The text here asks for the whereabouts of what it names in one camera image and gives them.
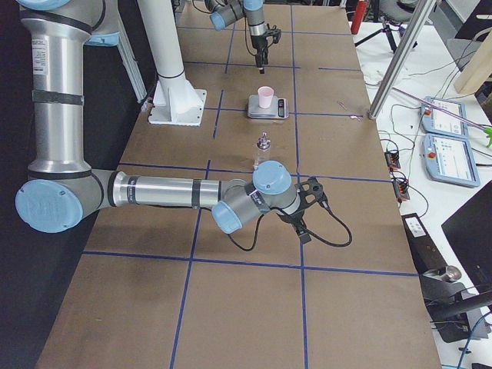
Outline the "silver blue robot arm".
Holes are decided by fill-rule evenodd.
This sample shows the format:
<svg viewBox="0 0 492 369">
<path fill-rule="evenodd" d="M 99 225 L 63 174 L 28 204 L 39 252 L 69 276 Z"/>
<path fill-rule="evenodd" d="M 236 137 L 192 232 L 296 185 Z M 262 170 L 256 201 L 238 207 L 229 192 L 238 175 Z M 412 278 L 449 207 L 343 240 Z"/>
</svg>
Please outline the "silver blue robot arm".
<svg viewBox="0 0 492 369">
<path fill-rule="evenodd" d="M 268 26 L 264 20 L 262 1 L 205 1 L 209 18 L 216 31 L 225 30 L 229 25 L 245 19 L 249 30 L 251 45 L 255 50 L 256 68 L 264 74 L 268 64 Z"/>
<path fill-rule="evenodd" d="M 266 161 L 252 181 L 130 176 L 92 169 L 84 160 L 83 47 L 119 43 L 118 1 L 16 1 L 22 24 L 32 36 L 36 158 L 29 180 L 18 190 L 15 206 L 30 227 L 46 233 L 73 228 L 102 208 L 125 204 L 160 208 L 208 209 L 217 226 L 231 234 L 271 211 L 291 224 L 298 237 L 311 238 L 304 223 L 310 205 L 303 184 L 293 184 L 287 169 Z M 246 19 L 261 72 L 268 64 L 268 38 L 278 43 L 281 30 L 264 21 L 263 1 L 204 1 L 215 29 Z M 205 90 L 185 76 L 171 1 L 138 1 L 158 82 L 152 123 L 197 126 Z M 310 190 L 314 190 L 310 180 Z"/>
</svg>

